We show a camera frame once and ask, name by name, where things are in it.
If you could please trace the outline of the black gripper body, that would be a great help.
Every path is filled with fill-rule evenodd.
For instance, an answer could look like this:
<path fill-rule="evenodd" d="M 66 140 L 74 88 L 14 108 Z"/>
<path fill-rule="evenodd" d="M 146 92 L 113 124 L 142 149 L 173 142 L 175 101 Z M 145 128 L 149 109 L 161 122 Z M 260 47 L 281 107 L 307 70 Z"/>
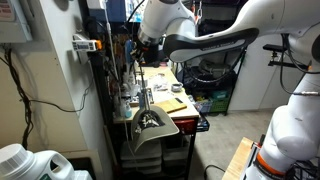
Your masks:
<path fill-rule="evenodd" d="M 133 42 L 133 48 L 132 51 L 130 52 L 132 58 L 138 63 L 138 67 L 140 70 L 140 77 L 141 77 L 141 102 L 144 107 L 144 115 L 146 117 L 151 117 L 151 109 L 150 109 L 150 104 L 149 104 L 149 99 L 148 99 L 148 93 L 147 93 L 147 87 L 145 83 L 145 78 L 144 78 L 144 72 L 142 69 L 142 64 L 143 64 L 143 55 L 144 52 L 147 50 L 147 47 L 142 45 L 139 42 Z"/>

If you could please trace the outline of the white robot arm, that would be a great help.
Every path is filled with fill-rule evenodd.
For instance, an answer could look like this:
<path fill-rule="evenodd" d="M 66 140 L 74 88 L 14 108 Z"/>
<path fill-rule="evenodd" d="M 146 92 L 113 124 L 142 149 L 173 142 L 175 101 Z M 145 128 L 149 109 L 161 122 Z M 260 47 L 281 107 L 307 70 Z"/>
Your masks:
<path fill-rule="evenodd" d="M 275 109 L 247 180 L 287 180 L 293 164 L 311 160 L 320 144 L 320 0 L 248 0 L 234 23 L 212 34 L 196 34 L 194 13 L 181 0 L 147 0 L 138 31 L 138 51 L 164 38 L 164 54 L 174 62 L 251 48 L 265 36 L 282 39 L 290 60 L 311 63 L 288 102 Z"/>

